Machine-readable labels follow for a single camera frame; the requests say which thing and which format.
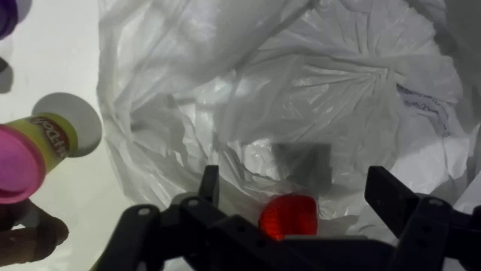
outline red bottle cap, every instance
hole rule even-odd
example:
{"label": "red bottle cap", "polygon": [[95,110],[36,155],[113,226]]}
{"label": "red bottle cap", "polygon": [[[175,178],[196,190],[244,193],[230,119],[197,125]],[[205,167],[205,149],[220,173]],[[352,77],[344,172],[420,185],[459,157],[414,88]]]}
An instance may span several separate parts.
{"label": "red bottle cap", "polygon": [[317,234],[316,200],[301,194],[274,199],[260,216],[260,229],[274,240]]}

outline yellow label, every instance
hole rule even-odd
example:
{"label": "yellow label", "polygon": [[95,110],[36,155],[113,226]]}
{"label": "yellow label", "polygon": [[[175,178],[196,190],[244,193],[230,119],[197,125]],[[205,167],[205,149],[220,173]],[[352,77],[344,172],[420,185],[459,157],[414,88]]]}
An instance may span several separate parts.
{"label": "yellow label", "polygon": [[75,128],[59,115],[44,113],[6,127],[24,134],[41,151],[47,172],[78,148]]}

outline white plastic bag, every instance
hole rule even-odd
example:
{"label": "white plastic bag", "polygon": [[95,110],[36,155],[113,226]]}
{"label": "white plastic bag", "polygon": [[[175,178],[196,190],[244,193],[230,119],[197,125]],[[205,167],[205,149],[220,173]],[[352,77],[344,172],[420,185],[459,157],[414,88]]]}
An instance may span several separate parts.
{"label": "white plastic bag", "polygon": [[167,206],[214,163],[224,211],[256,222],[272,196],[307,193],[322,234],[370,235],[365,173],[397,158],[399,86],[460,97],[402,0],[101,3],[101,107],[137,202]]}

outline white surface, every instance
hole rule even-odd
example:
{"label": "white surface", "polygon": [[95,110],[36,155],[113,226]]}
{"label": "white surface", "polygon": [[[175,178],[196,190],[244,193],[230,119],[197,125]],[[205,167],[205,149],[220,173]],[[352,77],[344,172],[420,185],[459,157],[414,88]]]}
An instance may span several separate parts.
{"label": "white surface", "polygon": [[[12,91],[0,95],[0,122],[29,116],[38,100],[54,92],[75,94],[98,109],[96,24],[96,0],[33,2],[26,21],[0,41],[0,56],[15,72]],[[5,270],[89,270],[129,206],[104,145],[63,163],[33,200],[65,220],[71,237],[50,259]]]}

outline pink container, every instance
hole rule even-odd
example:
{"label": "pink container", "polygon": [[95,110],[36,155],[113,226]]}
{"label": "pink container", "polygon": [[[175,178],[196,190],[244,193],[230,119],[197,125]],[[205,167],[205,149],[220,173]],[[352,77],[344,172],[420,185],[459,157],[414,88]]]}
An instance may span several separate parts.
{"label": "pink container", "polygon": [[18,203],[39,190],[47,170],[41,152],[21,133],[0,125],[0,205]]}

